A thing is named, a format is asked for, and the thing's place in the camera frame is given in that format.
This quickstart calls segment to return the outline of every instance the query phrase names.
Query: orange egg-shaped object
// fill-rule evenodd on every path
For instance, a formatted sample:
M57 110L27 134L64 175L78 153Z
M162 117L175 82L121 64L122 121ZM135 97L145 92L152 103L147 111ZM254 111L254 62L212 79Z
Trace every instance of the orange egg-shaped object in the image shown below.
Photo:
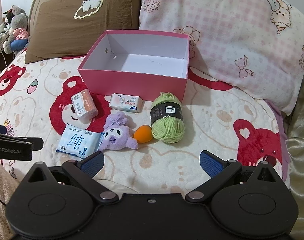
M138 143L146 143L152 140L152 128L149 125L140 126L133 136Z

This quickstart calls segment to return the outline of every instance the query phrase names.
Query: black yarn label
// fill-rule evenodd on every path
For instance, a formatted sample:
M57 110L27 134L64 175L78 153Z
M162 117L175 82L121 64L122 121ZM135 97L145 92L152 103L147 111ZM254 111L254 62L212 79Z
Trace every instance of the black yarn label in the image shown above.
M183 121L181 106L177 103L160 103L151 109L151 125L164 117L172 116Z

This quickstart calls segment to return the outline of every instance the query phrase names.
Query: gold satin curtain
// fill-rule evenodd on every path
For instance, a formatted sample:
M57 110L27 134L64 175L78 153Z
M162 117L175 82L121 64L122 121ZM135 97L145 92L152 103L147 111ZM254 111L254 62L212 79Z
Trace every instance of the gold satin curtain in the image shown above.
M291 236L295 240L304 240L304 85L300 90L287 135L286 144L292 157L290 188L299 206L299 217Z

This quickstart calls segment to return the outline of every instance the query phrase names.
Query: green yarn ball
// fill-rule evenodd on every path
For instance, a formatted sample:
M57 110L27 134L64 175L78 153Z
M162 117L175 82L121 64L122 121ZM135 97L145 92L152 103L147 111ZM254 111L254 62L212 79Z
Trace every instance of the green yarn ball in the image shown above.
M152 103L152 107L165 102L174 102L181 106L181 102L173 94L161 93L161 95ZM184 129L185 126L182 120L173 116L168 116L156 120L152 124L152 135L155 139L166 143L176 143L183 138Z

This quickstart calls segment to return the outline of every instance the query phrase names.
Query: purple plush toy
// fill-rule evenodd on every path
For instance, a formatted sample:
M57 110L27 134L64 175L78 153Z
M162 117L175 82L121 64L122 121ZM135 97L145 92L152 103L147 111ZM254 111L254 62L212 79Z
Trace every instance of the purple plush toy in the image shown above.
M104 138L99 147L99 151L105 149L121 150L125 147L137 149L137 140L132 138L130 128L126 126L128 119L123 112L110 114L104 126Z

